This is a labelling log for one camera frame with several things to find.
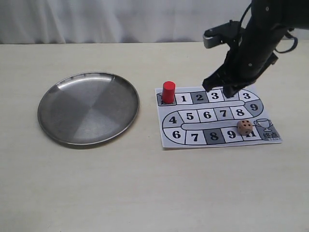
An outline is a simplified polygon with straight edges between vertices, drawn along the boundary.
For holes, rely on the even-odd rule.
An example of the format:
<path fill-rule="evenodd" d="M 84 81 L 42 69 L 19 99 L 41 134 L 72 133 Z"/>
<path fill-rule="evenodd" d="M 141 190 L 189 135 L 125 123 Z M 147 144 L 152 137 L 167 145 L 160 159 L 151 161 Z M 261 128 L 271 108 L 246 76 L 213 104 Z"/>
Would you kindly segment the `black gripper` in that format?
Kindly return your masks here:
<path fill-rule="evenodd" d="M 236 53 L 213 74 L 205 78 L 202 86 L 206 92 L 223 87 L 226 98 L 232 98 L 245 86 L 253 84 L 278 43 L 288 31 L 287 26 L 262 28 L 250 21 Z"/>

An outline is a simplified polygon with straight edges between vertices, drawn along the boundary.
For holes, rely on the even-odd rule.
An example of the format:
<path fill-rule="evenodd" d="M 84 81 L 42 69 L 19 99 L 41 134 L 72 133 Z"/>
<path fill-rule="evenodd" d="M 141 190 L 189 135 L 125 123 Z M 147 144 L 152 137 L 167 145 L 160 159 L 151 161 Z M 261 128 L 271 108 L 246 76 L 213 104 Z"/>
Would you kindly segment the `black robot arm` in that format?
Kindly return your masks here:
<path fill-rule="evenodd" d="M 206 48 L 227 44 L 223 64 L 203 80 L 206 92 L 222 87 L 227 98 L 252 85 L 270 66 L 276 63 L 277 46 L 283 37 L 298 40 L 290 32 L 309 28 L 307 0 L 253 0 L 246 9 L 251 18 L 246 26 L 233 21 L 208 29 L 203 34 Z"/>

